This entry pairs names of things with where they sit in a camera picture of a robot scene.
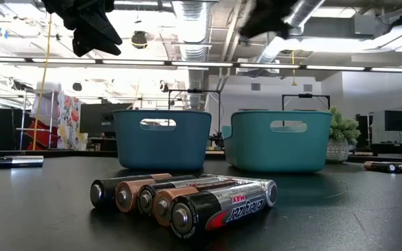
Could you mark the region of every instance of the monitor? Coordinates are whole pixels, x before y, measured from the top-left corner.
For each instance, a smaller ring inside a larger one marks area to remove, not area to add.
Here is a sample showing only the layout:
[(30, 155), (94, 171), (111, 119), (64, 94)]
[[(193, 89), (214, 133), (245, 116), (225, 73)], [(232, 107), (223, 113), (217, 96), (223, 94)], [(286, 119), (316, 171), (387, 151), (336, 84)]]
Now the monitor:
[(385, 130), (402, 131), (402, 111), (385, 111)]
[(80, 108), (80, 132), (114, 132), (114, 117), (112, 111), (128, 109), (130, 106), (130, 103), (82, 104)]

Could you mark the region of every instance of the aa battery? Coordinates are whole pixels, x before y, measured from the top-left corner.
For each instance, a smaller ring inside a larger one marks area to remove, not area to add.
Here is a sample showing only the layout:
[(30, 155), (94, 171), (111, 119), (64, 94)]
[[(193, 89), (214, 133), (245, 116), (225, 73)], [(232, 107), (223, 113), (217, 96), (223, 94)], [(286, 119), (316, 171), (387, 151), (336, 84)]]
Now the aa battery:
[(257, 183), (176, 197), (170, 204), (170, 226), (178, 238), (190, 239), (261, 211), (266, 192)]
[(137, 196), (143, 185), (165, 183), (170, 181), (182, 181), (195, 178), (193, 175), (176, 176), (171, 178), (143, 179), (140, 181), (122, 181), (116, 187), (116, 205), (117, 208), (128, 213), (137, 207)]
[(184, 181), (170, 181), (159, 184), (143, 185), (139, 190), (139, 196), (137, 197), (137, 207), (139, 212), (144, 215), (151, 216), (153, 211), (153, 201), (156, 193), (161, 189), (166, 188), (183, 188), (187, 186), (201, 185), (205, 183), (212, 183), (215, 181), (220, 181), (216, 177), (207, 178), (194, 178)]
[(43, 156), (5, 156), (0, 158), (0, 169), (17, 167), (42, 167)]
[(227, 180), (227, 181), (206, 183), (202, 185), (188, 186), (184, 188), (170, 188), (170, 189), (159, 190), (156, 193), (156, 196), (154, 197), (154, 203), (153, 203), (154, 217), (161, 226), (168, 227), (170, 226), (169, 207), (170, 203), (174, 198), (182, 195), (191, 195), (206, 190), (226, 188), (236, 184), (237, 183), (235, 181)]
[(364, 168), (375, 172), (402, 173), (402, 162), (374, 162), (367, 161)]
[(224, 176), (224, 175), (211, 175), (211, 174), (202, 174), (201, 177), (217, 177), (222, 181), (225, 180), (233, 180), (238, 184), (246, 184), (246, 183), (257, 183), (260, 185), (266, 193), (266, 205), (268, 207), (274, 207), (274, 204), (277, 200), (277, 185), (276, 182), (269, 179), (260, 179), (260, 178), (243, 178), (243, 177), (235, 177), (235, 176)]
[(135, 175), (119, 178), (97, 179), (91, 184), (91, 203), (95, 208), (115, 208), (114, 195), (117, 185), (122, 181), (139, 181), (143, 179), (169, 178), (171, 174)]

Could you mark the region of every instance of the table surface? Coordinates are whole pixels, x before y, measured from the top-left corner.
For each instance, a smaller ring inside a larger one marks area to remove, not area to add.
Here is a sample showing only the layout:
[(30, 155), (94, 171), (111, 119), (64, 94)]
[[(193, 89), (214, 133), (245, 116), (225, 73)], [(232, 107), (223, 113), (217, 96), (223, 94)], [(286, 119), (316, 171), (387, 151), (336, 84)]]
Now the table surface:
[(50, 158), (43, 168), (0, 170), (0, 250), (402, 250), (402, 174), (361, 164), (247, 174), (219, 160), (202, 172), (273, 178), (276, 207), (187, 243), (153, 219), (93, 209), (94, 179), (139, 172), (115, 158)]

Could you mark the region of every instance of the teal basket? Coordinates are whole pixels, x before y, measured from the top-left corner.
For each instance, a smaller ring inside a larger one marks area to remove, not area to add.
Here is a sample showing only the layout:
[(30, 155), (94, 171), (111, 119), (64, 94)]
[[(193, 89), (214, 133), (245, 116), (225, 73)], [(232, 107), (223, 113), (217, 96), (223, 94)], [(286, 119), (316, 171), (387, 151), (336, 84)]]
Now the teal basket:
[[(113, 111), (119, 162), (129, 169), (202, 169), (211, 115), (196, 111)], [(145, 124), (144, 120), (174, 121)]]
[(226, 160), (251, 172), (318, 172), (331, 120), (329, 112), (235, 112), (223, 126)]

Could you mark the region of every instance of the basket handle hole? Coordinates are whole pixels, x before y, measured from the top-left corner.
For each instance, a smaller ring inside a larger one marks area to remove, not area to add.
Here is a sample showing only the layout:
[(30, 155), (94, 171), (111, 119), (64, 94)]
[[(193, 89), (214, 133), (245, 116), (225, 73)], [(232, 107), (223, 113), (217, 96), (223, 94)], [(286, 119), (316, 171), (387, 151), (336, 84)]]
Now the basket handle hole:
[(306, 132), (308, 125), (305, 121), (272, 121), (269, 125), (273, 132)]
[(140, 128), (143, 130), (174, 130), (176, 122), (173, 119), (142, 119)]

